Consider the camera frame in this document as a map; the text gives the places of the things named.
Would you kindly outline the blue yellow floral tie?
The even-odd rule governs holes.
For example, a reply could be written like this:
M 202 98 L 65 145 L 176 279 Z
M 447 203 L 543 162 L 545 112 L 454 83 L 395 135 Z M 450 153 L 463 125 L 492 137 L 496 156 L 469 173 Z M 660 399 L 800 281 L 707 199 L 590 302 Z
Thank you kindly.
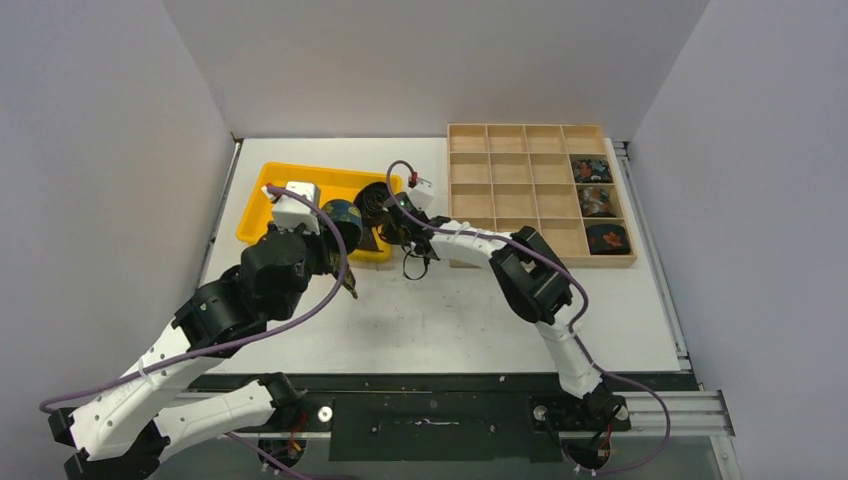
M 347 254 L 344 258 L 355 251 L 363 237 L 363 221 L 360 210 L 355 204 L 344 199 L 332 199 L 327 201 L 322 210 L 328 215 L 333 225 L 339 230 Z M 332 265 L 333 275 L 339 278 L 342 256 L 339 253 L 339 247 L 334 242 L 334 237 L 330 232 L 327 233 L 328 240 L 331 242 L 330 264 Z

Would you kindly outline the yellow plastic tray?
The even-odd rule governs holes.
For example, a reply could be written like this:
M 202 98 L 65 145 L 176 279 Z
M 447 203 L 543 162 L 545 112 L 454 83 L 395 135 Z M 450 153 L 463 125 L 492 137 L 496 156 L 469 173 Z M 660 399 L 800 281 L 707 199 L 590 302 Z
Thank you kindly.
M 332 219 L 351 264 L 384 263 L 392 246 L 379 238 L 376 218 L 388 192 L 401 190 L 401 179 L 384 173 L 268 163 L 255 182 L 236 237 L 252 246 L 274 228 L 292 231 L 300 226 L 316 234 Z

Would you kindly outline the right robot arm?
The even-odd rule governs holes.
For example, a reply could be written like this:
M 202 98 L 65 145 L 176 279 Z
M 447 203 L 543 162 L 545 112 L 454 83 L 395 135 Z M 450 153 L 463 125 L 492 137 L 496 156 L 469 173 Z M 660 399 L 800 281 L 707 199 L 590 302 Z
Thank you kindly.
M 447 217 L 429 219 L 408 199 L 384 202 L 384 239 L 426 262 L 450 260 L 487 269 L 520 319 L 535 326 L 555 366 L 559 385 L 570 394 L 568 421 L 602 432 L 630 427 L 625 400 L 613 394 L 577 339 L 577 320 L 586 308 L 573 305 L 573 292 L 585 295 L 540 233 L 532 227 L 502 233 L 478 229 Z

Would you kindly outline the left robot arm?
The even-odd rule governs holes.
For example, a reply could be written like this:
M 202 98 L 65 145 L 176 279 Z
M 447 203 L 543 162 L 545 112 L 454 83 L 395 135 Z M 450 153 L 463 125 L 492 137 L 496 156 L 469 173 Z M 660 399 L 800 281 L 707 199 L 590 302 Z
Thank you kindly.
M 254 374 L 240 387 L 174 407 L 198 377 L 231 358 L 271 320 L 292 317 L 314 275 L 336 268 L 338 243 L 323 229 L 275 227 L 241 254 L 239 264 L 200 287 L 160 337 L 127 371 L 87 404 L 49 416 L 54 439 L 74 448 L 70 479 L 146 479 L 177 453 L 225 433 L 269 426 L 282 431 L 305 411 L 282 373 Z

